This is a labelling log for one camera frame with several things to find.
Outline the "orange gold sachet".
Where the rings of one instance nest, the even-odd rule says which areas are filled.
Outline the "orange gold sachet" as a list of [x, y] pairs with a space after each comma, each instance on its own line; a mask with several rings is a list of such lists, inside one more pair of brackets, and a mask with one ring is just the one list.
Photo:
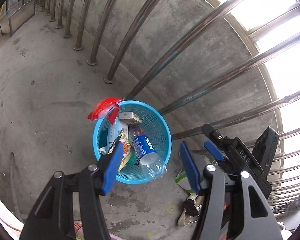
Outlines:
[[108, 144], [108, 150], [107, 153], [111, 154], [114, 149], [114, 144], [117, 143], [117, 141], [121, 142], [123, 147], [123, 154], [122, 154], [122, 160], [119, 165], [119, 172], [127, 165], [127, 163], [130, 161], [132, 156], [132, 147], [131, 144], [126, 136], [126, 134], [123, 132], [123, 130], [119, 131], [119, 135], [108, 135], [107, 137], [107, 144]]

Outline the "clear pepsi plastic bottle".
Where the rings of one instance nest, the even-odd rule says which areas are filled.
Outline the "clear pepsi plastic bottle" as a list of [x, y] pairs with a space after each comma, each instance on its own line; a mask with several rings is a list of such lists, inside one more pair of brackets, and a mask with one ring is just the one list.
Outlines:
[[129, 127], [128, 138], [134, 147], [141, 172], [146, 179], [153, 181], [161, 178], [167, 171], [166, 164], [140, 125]]

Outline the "blue white toothpaste box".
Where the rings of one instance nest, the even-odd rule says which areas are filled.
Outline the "blue white toothpaste box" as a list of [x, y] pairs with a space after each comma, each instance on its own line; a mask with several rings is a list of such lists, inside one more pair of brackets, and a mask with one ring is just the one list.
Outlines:
[[106, 135], [106, 139], [100, 139], [100, 149], [99, 152], [104, 155], [108, 152], [110, 147], [112, 146], [114, 140], [123, 132], [126, 136], [128, 135], [128, 125], [118, 118], [115, 119], [113, 124], [103, 132], [103, 135]]

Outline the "gold pink packet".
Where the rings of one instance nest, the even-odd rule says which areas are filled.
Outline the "gold pink packet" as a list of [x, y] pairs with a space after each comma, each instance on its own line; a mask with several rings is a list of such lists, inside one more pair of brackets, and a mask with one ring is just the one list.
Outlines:
[[119, 113], [119, 120], [128, 124], [128, 125], [135, 125], [141, 124], [142, 118], [139, 117], [134, 112], [121, 112]]

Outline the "red snack wrapper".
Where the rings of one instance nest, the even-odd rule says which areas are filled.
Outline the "red snack wrapper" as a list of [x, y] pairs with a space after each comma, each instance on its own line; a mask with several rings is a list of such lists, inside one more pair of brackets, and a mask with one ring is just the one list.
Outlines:
[[115, 123], [115, 119], [119, 114], [119, 103], [121, 101], [123, 100], [113, 97], [103, 99], [96, 105], [96, 107], [87, 116], [87, 118], [91, 121], [95, 121], [106, 117], [113, 125]]

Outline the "blue plastic trash basket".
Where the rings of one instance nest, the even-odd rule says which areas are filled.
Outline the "blue plastic trash basket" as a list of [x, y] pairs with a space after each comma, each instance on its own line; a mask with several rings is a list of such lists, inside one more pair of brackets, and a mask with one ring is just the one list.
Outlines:
[[[119, 102], [120, 112], [134, 112], [142, 118], [141, 128], [149, 137], [150, 142], [162, 157], [164, 162], [169, 162], [172, 151], [172, 138], [169, 127], [165, 119], [152, 106], [135, 100], [126, 100]], [[99, 149], [106, 142], [102, 139], [102, 134], [110, 127], [107, 117], [97, 120], [93, 131], [93, 150], [95, 159], [101, 157]], [[130, 185], [138, 185], [149, 182], [142, 174], [137, 165], [125, 166], [116, 176], [116, 180]]]

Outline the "white green paper bag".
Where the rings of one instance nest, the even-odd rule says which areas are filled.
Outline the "white green paper bag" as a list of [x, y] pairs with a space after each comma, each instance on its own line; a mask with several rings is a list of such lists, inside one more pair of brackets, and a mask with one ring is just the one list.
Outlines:
[[179, 185], [188, 194], [190, 194], [192, 196], [196, 196], [195, 191], [193, 191], [193, 189], [191, 189], [189, 180], [188, 180], [186, 172], [184, 170], [180, 170], [180, 172], [175, 177], [174, 181], [177, 185]]

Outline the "white sneakers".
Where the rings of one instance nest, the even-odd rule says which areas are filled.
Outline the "white sneakers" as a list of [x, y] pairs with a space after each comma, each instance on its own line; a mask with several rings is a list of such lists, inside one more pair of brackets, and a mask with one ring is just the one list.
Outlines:
[[204, 196], [189, 195], [183, 202], [183, 211], [177, 221], [178, 226], [188, 226], [198, 222]]

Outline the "patterned tablecloth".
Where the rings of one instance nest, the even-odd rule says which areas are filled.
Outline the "patterned tablecloth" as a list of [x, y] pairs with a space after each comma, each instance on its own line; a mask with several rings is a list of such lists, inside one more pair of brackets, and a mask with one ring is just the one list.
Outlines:
[[24, 223], [21, 222], [0, 200], [0, 223], [14, 240], [20, 238]]

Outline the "metal framed screen panel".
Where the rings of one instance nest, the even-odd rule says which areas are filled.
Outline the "metal framed screen panel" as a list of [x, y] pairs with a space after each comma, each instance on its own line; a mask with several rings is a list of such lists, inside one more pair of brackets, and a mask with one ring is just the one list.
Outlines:
[[21, 0], [0, 18], [1, 33], [12, 36], [36, 13], [35, 0]]

